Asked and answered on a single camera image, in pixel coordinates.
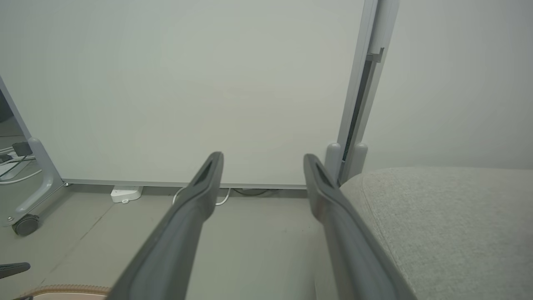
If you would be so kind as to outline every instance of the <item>white power strip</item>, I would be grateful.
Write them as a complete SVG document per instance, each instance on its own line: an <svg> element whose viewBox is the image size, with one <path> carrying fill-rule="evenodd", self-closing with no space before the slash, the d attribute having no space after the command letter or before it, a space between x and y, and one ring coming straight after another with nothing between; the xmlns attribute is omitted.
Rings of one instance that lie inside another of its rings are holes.
<svg viewBox="0 0 533 300"><path fill-rule="evenodd" d="M111 191L114 203L128 203L141 197L142 186L116 185Z"/></svg>
<svg viewBox="0 0 533 300"><path fill-rule="evenodd" d="M4 172L7 172L9 169L11 169L14 165L16 165L18 162L10 162L4 165L0 165L0 174L3 174ZM26 167L30 163L29 161L23 161L18 166L16 166L13 170L9 171L6 175L0 177L0 181L9 180L15 176L17 176L24 167Z"/></svg>

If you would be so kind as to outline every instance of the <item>gray floor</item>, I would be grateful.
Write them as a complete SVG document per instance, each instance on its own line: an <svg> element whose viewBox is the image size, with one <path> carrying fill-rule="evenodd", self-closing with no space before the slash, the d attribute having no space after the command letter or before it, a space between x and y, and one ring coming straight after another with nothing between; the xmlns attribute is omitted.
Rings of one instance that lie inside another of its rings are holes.
<svg viewBox="0 0 533 300"><path fill-rule="evenodd" d="M31 264L0 280L1 299L45 285L112 286L176 190L146 187L140 199L113 204L111 186L63 187L35 233L22 238L0 228L2 263ZM204 225L188 299L314 299L313 243L320 228L304 197L302 191L233 192Z"/></svg>

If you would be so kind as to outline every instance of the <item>whiteboard frame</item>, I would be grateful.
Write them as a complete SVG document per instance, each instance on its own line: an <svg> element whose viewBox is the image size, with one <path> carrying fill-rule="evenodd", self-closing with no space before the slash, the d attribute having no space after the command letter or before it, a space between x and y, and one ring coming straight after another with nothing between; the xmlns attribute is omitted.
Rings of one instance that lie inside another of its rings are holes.
<svg viewBox="0 0 533 300"><path fill-rule="evenodd" d="M354 60L352 64L352 70L350 80L348 84L348 90L346 93L346 100L344 103L343 114L341 118L341 125L339 128L337 142L340 144L341 149L344 150L348 135L350 131L350 124L353 118L353 112L356 105L357 91L361 82L362 70L365 64L367 52L370 45L370 37L373 31L374 18L376 14L376 8L378 1L382 0L365 0L363 5L363 12L361 14L361 23L359 27L359 34L357 37L356 50L354 53ZM17 106L15 105L6 86L3 84L3 80L0 76L0 90L8 99L8 104L13 111L13 114L23 130L26 139L32 137L27 126L22 119ZM121 181L121 180L93 180L93 179L76 179L76 178L62 178L63 182L70 184L97 184L97 185L133 185L133 186L175 186L185 187L188 183L176 183L176 182L164 182L164 181ZM268 188L268 189L288 189L288 190L304 190L305 185L283 185L283 184L221 184L221 188Z"/></svg>
<svg viewBox="0 0 533 300"><path fill-rule="evenodd" d="M361 108L359 115L356 116L355 129L353 137L348 145L348 154L346 156L345 166L339 174L340 182L343 184L350 178L362 172L362 167L365 164L365 158L368 151L366 144L361 143L365 128L376 97L379 79L383 71L383 66L389 45L392 38L392 31L396 23L396 16L398 15L399 0L379 0L379 5L376 11L376 20L374 22L374 32L370 40L369 52L378 52L379 49L384 48L380 62L373 62L370 74L368 75L367 86L362 97Z"/></svg>

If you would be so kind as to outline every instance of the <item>whiteboard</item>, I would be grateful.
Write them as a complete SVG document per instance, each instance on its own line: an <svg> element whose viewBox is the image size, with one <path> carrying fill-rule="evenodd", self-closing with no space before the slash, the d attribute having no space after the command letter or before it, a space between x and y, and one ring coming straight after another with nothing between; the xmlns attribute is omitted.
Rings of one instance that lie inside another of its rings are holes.
<svg viewBox="0 0 533 300"><path fill-rule="evenodd" d="M363 0L3 1L0 75L61 178L304 184L336 143Z"/></svg>
<svg viewBox="0 0 533 300"><path fill-rule="evenodd" d="M521 0L401 1L364 171L532 169L532 12Z"/></svg>

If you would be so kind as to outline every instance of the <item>fabric upholstery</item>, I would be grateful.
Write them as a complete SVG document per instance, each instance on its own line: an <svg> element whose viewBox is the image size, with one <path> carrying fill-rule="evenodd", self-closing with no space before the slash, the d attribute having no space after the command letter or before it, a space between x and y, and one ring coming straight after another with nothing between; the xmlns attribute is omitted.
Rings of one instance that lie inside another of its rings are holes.
<svg viewBox="0 0 533 300"><path fill-rule="evenodd" d="M533 299L533 170L384 169L341 191L418 299Z"/></svg>

